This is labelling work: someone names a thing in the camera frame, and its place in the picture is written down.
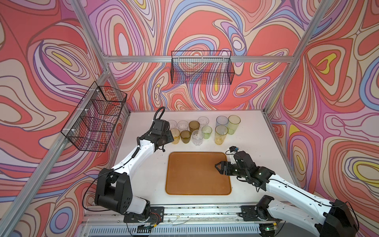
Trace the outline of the yellow short plastic glass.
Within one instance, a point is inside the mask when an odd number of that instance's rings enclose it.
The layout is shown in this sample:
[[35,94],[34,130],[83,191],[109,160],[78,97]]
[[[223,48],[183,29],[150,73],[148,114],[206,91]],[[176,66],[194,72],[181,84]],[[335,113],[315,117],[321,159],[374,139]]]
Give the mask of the yellow short plastic glass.
[[180,130],[173,128],[170,131],[171,131],[173,139],[174,139],[172,144],[178,144],[180,141],[180,133],[181,133]]

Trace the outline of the clear faceted glass front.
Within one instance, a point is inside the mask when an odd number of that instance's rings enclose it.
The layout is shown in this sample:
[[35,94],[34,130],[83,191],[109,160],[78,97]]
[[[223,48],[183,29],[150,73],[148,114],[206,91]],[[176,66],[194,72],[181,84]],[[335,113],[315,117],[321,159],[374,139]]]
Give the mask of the clear faceted glass front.
[[191,138],[192,138],[192,142],[195,146],[200,146],[204,140],[204,136],[200,130],[193,131]]

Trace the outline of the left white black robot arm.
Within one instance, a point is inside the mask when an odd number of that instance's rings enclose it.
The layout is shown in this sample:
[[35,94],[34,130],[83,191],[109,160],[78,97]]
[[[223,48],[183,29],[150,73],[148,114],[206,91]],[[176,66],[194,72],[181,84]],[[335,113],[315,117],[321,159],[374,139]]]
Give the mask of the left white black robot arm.
[[119,214],[148,212],[149,201],[133,194],[131,179],[145,159],[155,151],[165,151],[164,145],[174,141],[170,124],[154,119],[151,128],[137,137],[137,146],[111,169],[102,169],[98,175],[95,204]]

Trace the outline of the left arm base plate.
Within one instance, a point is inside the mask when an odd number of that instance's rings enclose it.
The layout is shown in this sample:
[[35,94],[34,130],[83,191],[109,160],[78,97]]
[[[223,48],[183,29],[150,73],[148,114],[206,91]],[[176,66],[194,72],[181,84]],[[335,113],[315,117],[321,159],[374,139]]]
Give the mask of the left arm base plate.
[[124,215],[124,223],[151,223],[156,224],[164,220],[164,207],[147,207],[142,214],[128,212]]

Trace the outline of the clear faceted glass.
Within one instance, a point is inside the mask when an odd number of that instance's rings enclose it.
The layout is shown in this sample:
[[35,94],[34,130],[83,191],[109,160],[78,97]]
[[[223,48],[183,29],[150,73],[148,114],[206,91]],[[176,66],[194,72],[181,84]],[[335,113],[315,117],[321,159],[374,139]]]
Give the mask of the clear faceted glass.
[[175,120],[169,120],[168,122],[170,130],[177,128],[177,122]]
[[204,140],[204,136],[200,130],[193,131],[191,138],[192,138],[192,142],[195,146],[200,146]]

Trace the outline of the brown plastic tray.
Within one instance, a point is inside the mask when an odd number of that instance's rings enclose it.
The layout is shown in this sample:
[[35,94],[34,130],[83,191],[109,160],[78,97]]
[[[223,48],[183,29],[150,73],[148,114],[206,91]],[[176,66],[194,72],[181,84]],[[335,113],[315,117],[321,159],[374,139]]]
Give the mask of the brown plastic tray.
[[232,192],[229,176],[215,168],[226,162],[221,152],[172,152],[168,158],[165,191],[169,195],[227,196]]

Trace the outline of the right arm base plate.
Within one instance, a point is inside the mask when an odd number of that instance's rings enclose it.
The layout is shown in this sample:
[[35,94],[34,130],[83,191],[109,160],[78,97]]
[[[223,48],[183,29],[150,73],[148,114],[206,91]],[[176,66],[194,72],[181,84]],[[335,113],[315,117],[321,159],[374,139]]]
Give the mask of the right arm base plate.
[[238,213],[238,216],[243,218],[243,221],[281,221],[281,219],[273,218],[267,211],[257,208],[255,205],[243,205],[240,207],[241,212]]

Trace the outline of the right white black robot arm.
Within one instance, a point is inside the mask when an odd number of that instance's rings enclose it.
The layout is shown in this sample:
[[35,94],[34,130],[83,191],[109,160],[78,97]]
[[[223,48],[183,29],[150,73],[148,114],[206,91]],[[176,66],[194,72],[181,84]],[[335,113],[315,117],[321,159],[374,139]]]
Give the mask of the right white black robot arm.
[[348,201],[329,201],[286,181],[273,170],[257,166],[249,154],[230,147],[226,152],[235,162],[215,164],[221,175],[235,176],[257,191],[266,191],[254,206],[242,206],[244,221],[259,219],[292,223],[318,237],[354,237],[359,229],[357,216]]

